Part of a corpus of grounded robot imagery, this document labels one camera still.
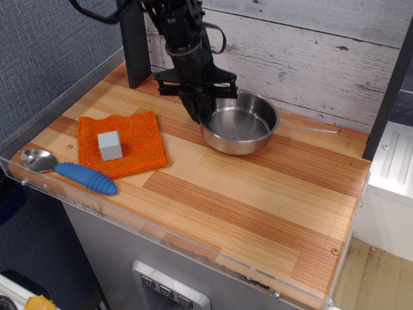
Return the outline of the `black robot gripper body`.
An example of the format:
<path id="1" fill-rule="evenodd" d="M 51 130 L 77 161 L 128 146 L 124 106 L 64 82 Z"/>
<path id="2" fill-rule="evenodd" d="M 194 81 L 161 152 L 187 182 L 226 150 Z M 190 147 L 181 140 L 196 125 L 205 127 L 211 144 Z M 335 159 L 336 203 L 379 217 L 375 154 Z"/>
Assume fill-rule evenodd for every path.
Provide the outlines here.
<path id="1" fill-rule="evenodd" d="M 173 69 L 154 74 L 162 95 L 177 95 L 179 92 L 210 94 L 215 98 L 237 98 L 237 76 L 215 66 L 212 51 L 202 45 L 190 48 L 171 49 L 167 54 L 174 64 Z"/>

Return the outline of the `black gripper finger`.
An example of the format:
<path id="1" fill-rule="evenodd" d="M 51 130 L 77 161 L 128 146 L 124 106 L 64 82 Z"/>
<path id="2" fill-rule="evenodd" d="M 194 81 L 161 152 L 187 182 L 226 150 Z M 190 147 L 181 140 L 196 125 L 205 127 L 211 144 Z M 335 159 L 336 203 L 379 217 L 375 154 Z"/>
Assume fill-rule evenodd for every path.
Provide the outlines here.
<path id="1" fill-rule="evenodd" d="M 179 98 L 192 121 L 199 123 L 200 109 L 198 107 L 199 93 L 179 91 Z"/>
<path id="2" fill-rule="evenodd" d="M 211 94 L 198 94 L 196 96 L 198 118 L 203 123 L 209 123 L 216 109 L 216 98 Z"/>

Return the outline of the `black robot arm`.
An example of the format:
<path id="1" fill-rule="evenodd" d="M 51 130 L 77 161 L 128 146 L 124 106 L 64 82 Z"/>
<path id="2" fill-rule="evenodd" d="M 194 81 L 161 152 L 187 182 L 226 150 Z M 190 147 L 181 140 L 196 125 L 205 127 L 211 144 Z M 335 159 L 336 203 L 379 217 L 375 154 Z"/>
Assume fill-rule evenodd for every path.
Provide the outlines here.
<path id="1" fill-rule="evenodd" d="M 208 123 L 217 98 L 236 98 L 237 76 L 214 64 L 201 1 L 137 1 L 165 39 L 174 67 L 154 74 L 159 93 L 179 96 L 193 121 Z"/>

